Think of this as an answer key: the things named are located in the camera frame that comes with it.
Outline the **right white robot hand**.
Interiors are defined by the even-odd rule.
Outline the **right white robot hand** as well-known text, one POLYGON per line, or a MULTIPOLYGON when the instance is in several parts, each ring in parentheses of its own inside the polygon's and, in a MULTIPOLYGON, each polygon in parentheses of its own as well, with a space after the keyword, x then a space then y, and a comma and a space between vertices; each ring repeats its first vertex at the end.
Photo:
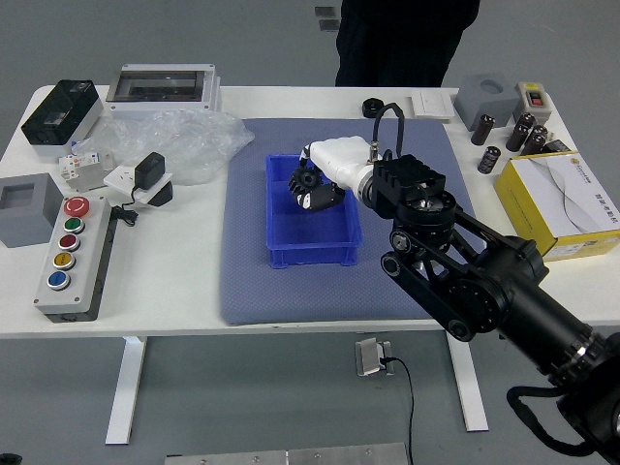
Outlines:
POLYGON ((327 139, 306 145, 289 189, 302 208, 321 211, 341 203, 348 191, 371 206, 373 165, 370 145, 361 137, 327 139))

